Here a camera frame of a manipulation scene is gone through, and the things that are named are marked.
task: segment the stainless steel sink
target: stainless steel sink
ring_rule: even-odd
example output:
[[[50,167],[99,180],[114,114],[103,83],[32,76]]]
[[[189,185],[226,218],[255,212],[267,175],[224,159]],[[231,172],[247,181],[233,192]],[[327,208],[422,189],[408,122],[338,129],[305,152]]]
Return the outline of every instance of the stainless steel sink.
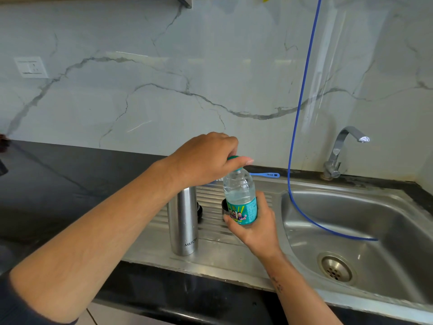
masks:
[[[431,226],[416,221],[419,210],[381,190],[310,188],[295,191],[294,199],[329,229],[378,239],[351,240],[328,233],[308,222],[285,195],[284,228],[295,256],[306,267],[371,293],[433,304],[433,236]]]
[[[367,242],[308,222],[291,204],[286,179],[254,181],[275,211],[281,249],[328,304],[433,324],[433,217],[403,191],[291,180],[301,210],[329,229],[378,239]],[[197,187],[196,252],[172,253],[164,207],[123,260],[273,291],[261,263],[224,223],[223,199],[221,182]]]

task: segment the plastic water bottle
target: plastic water bottle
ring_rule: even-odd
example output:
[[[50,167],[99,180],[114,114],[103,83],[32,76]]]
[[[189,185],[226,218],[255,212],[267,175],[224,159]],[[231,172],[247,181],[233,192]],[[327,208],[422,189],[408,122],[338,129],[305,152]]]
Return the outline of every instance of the plastic water bottle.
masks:
[[[230,217],[238,224],[251,224],[257,218],[256,188],[252,176],[240,168],[223,180],[224,194]]]

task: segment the stainless steel bottle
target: stainless steel bottle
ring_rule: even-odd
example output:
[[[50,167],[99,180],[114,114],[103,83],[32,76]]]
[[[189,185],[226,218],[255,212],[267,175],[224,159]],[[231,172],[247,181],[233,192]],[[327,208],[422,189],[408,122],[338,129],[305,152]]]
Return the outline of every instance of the stainless steel bottle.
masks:
[[[196,188],[185,188],[167,204],[168,228],[172,251],[189,255],[198,247]]]

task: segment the bottle label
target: bottle label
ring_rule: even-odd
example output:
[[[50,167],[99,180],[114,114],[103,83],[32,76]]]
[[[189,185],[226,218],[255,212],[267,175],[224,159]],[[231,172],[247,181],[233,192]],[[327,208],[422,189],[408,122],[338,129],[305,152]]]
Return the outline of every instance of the bottle label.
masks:
[[[241,205],[230,204],[227,202],[229,208],[229,215],[238,224],[251,224],[257,218],[257,200],[254,199]]]

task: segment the black countertop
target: black countertop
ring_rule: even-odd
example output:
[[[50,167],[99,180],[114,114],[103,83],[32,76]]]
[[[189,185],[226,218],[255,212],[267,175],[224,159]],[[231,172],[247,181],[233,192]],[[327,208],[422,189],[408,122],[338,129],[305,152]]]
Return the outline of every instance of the black countertop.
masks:
[[[22,249],[0,266],[12,266],[160,158],[13,141],[0,154],[9,170],[0,176],[0,244],[10,242]],[[249,166],[247,170],[287,176],[284,169]],[[290,173],[300,179],[319,175]],[[433,197],[412,182],[354,176],[333,182],[401,189],[433,214]],[[285,319],[275,293],[127,262],[115,268],[96,302],[175,324],[281,324]],[[349,309],[332,310],[344,324],[410,324]]]

